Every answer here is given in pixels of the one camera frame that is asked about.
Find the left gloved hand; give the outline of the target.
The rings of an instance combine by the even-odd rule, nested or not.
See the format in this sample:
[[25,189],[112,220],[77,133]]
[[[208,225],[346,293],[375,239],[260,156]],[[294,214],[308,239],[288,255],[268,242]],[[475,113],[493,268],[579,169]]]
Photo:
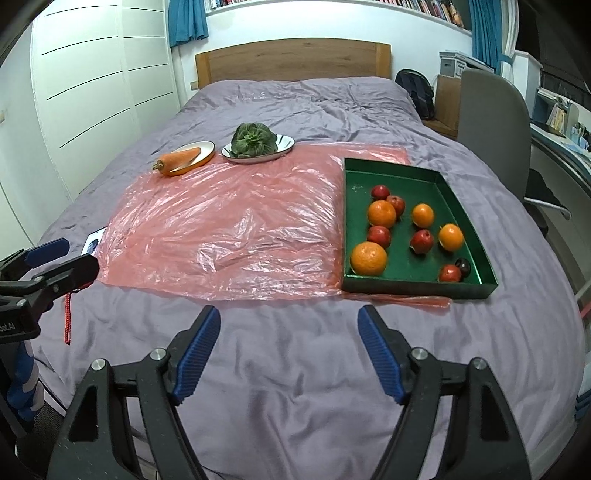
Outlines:
[[8,405],[15,410],[20,420],[32,421],[44,404],[44,389],[39,383],[39,371],[30,340],[9,344]]

